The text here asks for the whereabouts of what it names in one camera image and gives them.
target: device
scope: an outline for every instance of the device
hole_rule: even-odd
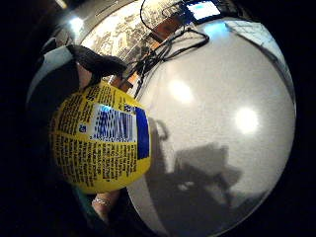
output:
[[[186,11],[193,22],[201,24],[221,17],[221,13],[212,1],[190,1],[185,4]]]

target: blue label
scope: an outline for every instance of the blue label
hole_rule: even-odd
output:
[[[149,156],[149,132],[145,111],[136,107],[138,160]]]

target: black cable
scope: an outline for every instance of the black cable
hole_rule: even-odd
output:
[[[168,55],[171,48],[172,48],[174,40],[181,37],[185,33],[195,33],[197,35],[202,36],[203,40],[201,40],[197,43],[194,43],[192,45],[189,45],[187,47],[180,48],[180,49],[176,50],[175,52],[173,52],[172,54]],[[144,78],[145,78],[147,72],[149,72],[159,62],[165,62],[165,61],[171,60],[175,56],[177,56],[177,55],[179,55],[179,54],[181,54],[181,53],[183,53],[191,48],[201,47],[208,42],[209,42],[208,35],[197,32],[191,28],[187,28],[184,31],[181,31],[178,34],[172,36],[171,38],[165,40],[157,48],[150,51],[142,60],[130,62],[130,64],[136,63],[136,65],[129,71],[128,75],[123,78],[123,80],[121,81],[121,83],[119,84],[118,87],[120,88],[133,73],[138,72],[138,74],[139,74],[139,79],[137,81],[138,85],[137,85],[136,92],[134,94],[134,98],[136,98],[140,89],[141,89],[141,86],[144,82]]]
[[[142,8],[143,8],[145,2],[146,2],[146,0],[143,0],[143,1],[142,1],[142,4],[141,4],[141,6],[140,6],[140,11],[139,11],[140,21],[142,22],[142,24],[143,24],[147,29],[149,29],[149,30],[152,31],[154,34],[156,34],[157,37],[162,38],[163,36],[161,36],[157,31],[155,31],[154,29],[152,29],[151,27],[149,27],[149,26],[144,22],[144,20],[143,20],[143,18],[142,18],[142,14],[141,14],[141,13],[142,13]]]
[[[162,14],[165,18],[170,17],[170,16],[166,16],[166,15],[164,14],[164,12],[165,12],[167,9],[172,8],[172,7],[175,7],[175,6],[177,6],[177,5],[181,4],[181,3],[182,3],[182,4],[185,4],[184,1],[179,1],[179,2],[176,2],[176,3],[174,3],[174,4],[172,4],[172,5],[168,6],[168,7],[165,7],[165,8],[161,11],[161,14]]]

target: hand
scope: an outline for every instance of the hand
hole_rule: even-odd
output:
[[[119,198],[119,191],[112,191],[103,194],[97,194],[92,201],[92,207],[98,213],[99,217],[109,223],[108,214],[111,209],[115,206]]]

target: barcode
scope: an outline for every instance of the barcode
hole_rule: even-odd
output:
[[[136,141],[136,116],[99,105],[92,139],[112,142]]]

